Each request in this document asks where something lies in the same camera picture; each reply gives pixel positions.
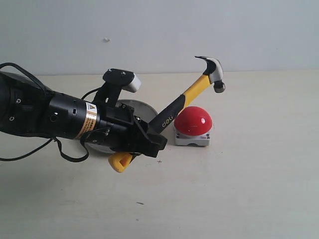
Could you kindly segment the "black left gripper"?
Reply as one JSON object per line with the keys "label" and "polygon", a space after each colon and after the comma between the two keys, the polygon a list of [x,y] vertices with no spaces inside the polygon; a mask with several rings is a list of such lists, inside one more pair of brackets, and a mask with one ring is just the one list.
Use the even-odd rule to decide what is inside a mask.
{"label": "black left gripper", "polygon": [[[134,115],[134,108],[130,106],[107,108],[106,113],[101,115],[96,131],[96,144],[110,147],[112,150],[121,146],[131,131],[133,117],[140,118]],[[158,133],[148,133],[147,138],[147,145],[130,146],[129,152],[134,156],[144,155],[156,158],[158,152],[164,150],[167,138]]]}

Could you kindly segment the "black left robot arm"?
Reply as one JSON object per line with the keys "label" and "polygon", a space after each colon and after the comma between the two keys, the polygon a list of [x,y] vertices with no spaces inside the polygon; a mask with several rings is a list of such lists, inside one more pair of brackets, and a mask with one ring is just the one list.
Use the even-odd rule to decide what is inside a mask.
{"label": "black left robot arm", "polygon": [[113,151],[156,157],[167,139],[119,105],[122,90],[136,92],[138,77],[110,69],[92,102],[56,92],[9,72],[0,74],[0,129],[21,137],[78,139]]}

